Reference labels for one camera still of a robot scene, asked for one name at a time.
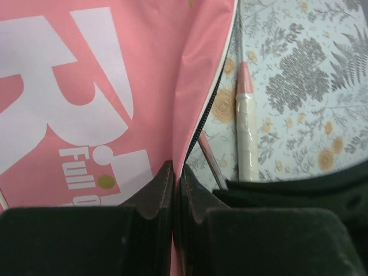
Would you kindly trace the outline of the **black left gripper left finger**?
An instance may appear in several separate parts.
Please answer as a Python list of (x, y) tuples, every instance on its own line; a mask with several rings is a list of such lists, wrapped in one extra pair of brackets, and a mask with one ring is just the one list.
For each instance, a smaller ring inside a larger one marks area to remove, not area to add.
[(169, 275), (173, 164), (118, 206), (1, 214), (2, 275)]

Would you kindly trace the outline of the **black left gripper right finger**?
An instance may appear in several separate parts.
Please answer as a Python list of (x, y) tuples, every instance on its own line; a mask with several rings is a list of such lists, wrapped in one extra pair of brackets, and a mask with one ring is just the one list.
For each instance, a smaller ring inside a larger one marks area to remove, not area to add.
[(367, 165), (204, 188), (185, 167), (175, 242), (183, 275), (366, 275)]

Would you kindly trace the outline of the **badminton racket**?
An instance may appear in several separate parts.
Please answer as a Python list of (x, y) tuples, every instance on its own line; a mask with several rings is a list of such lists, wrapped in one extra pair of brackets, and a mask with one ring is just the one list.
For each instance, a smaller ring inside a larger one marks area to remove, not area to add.
[(239, 181), (257, 182), (259, 163), (256, 101), (249, 66), (245, 59), (243, 19), (240, 11), (237, 12), (237, 23), (239, 72), (236, 93), (236, 131)]

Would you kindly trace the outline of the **pink racket cover bag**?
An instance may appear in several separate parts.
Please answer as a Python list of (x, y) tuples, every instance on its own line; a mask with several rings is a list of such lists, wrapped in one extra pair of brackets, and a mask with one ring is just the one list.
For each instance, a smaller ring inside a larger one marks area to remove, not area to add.
[(174, 193), (219, 85), (236, 1), (2, 1), (1, 214)]

